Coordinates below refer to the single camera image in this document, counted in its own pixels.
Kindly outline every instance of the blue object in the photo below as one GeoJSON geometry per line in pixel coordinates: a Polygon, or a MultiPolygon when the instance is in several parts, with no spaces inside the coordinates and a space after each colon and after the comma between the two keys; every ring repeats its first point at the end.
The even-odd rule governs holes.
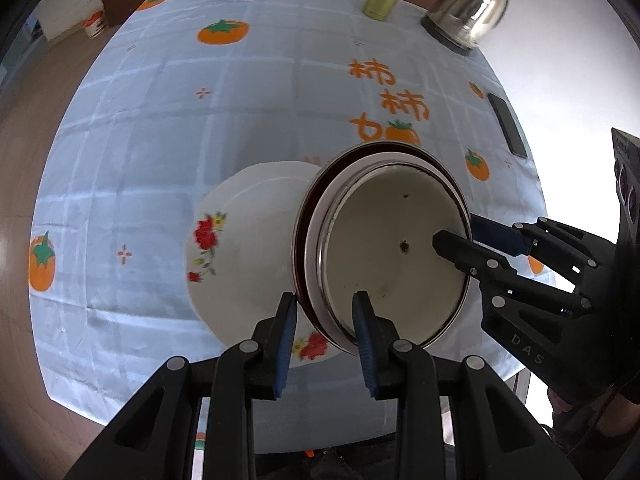
{"type": "Polygon", "coordinates": [[[282,391],[287,385],[287,375],[289,374],[289,361],[291,359],[291,347],[293,346],[293,338],[296,333],[296,321],[298,318],[297,304],[289,305],[287,319],[284,322],[282,331],[282,339],[278,347],[278,355],[276,358],[276,377],[273,384],[273,391],[276,399],[282,396],[282,391]]]}
{"type": "Polygon", "coordinates": [[[362,307],[355,298],[352,308],[353,327],[356,332],[356,341],[358,343],[358,354],[360,356],[360,365],[362,366],[364,384],[369,389],[371,397],[375,397],[378,393],[376,354],[373,349],[373,343],[371,341],[371,336],[369,335],[369,330],[367,329],[364,314],[362,313],[362,307]]]}
{"type": "Polygon", "coordinates": [[[529,254],[533,240],[522,233],[488,218],[471,215],[471,233],[474,241],[498,249],[509,256],[529,254]]]}

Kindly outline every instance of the smartphone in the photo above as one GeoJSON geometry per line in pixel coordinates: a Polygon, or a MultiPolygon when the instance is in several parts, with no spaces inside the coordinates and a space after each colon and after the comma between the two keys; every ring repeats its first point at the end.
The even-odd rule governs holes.
{"type": "Polygon", "coordinates": [[[528,158],[524,142],[522,142],[522,137],[520,137],[520,132],[518,131],[516,122],[513,120],[507,103],[495,94],[489,94],[488,97],[495,115],[498,117],[498,122],[502,128],[504,138],[507,140],[510,152],[513,153],[513,155],[528,158]]]}

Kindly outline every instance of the tablecloth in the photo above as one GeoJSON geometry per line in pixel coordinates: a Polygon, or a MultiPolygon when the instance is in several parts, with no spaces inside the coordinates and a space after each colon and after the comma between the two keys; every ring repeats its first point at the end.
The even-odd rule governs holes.
{"type": "MultiPolygon", "coordinates": [[[[191,309],[184,241],[201,198],[251,164],[324,166],[360,142],[404,140],[446,165],[472,212],[545,214],[532,158],[511,155],[486,98],[507,99],[482,53],[435,41],[418,7],[377,22],[364,1],[147,0],[120,27],[64,115],[33,216],[31,320],[51,399],[104,424],[165,359],[223,351],[191,309]]],[[[526,257],[511,262],[533,275],[526,257]]],[[[521,365],[480,319],[472,280],[430,351],[481,355],[507,378],[521,365]]],[[[283,399],[255,406],[257,452],[394,426],[395,404],[369,399],[347,354],[292,369],[283,399]]]]}

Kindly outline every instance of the stainless steel kettle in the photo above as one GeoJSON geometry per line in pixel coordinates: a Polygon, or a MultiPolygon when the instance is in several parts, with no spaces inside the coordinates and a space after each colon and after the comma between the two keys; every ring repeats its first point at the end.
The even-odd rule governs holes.
{"type": "Polygon", "coordinates": [[[507,11],[509,0],[441,0],[422,19],[427,31],[459,54],[468,54],[507,11]]]}

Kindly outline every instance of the white bowl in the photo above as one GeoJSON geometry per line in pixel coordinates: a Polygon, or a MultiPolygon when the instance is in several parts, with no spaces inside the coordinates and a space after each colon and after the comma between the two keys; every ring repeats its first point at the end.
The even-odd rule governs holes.
{"type": "MultiPolygon", "coordinates": [[[[318,172],[305,162],[256,164],[203,198],[185,258],[194,310],[226,346],[249,339],[293,291],[290,241],[302,197],[318,172]]],[[[290,365],[318,362],[339,350],[328,345],[298,309],[290,365]]]]}

